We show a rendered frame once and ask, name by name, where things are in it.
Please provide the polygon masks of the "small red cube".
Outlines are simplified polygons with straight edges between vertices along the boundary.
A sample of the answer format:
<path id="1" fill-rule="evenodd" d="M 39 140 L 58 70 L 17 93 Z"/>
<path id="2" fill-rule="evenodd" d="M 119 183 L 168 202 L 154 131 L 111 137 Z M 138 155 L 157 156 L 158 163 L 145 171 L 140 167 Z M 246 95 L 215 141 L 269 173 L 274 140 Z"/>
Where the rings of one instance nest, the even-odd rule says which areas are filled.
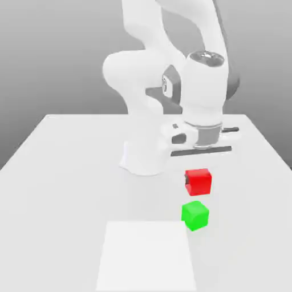
<path id="1" fill-rule="evenodd" d="M 185 187 L 190 196 L 209 194 L 212 175 L 208 169 L 191 169 L 185 171 Z"/>

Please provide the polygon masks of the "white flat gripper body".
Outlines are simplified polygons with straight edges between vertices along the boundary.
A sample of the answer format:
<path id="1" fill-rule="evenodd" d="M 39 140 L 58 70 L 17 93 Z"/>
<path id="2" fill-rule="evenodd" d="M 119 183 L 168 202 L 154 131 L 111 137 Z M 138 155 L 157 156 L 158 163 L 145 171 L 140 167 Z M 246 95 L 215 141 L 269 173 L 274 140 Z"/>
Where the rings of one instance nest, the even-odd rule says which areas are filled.
<path id="1" fill-rule="evenodd" d="M 232 146 L 211 147 L 208 149 L 189 149 L 173 151 L 171 166 L 181 169 L 199 169 L 218 165 L 228 160 Z"/>

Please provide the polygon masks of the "small green cube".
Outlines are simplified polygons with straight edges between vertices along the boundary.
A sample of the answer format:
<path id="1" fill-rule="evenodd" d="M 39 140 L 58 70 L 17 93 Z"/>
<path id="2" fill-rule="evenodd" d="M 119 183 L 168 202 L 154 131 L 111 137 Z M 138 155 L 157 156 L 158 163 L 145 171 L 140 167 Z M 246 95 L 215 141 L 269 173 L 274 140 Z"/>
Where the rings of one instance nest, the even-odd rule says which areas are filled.
<path id="1" fill-rule="evenodd" d="M 195 231 L 208 225 L 209 209 L 200 201 L 192 201 L 182 206 L 181 220 Z"/>

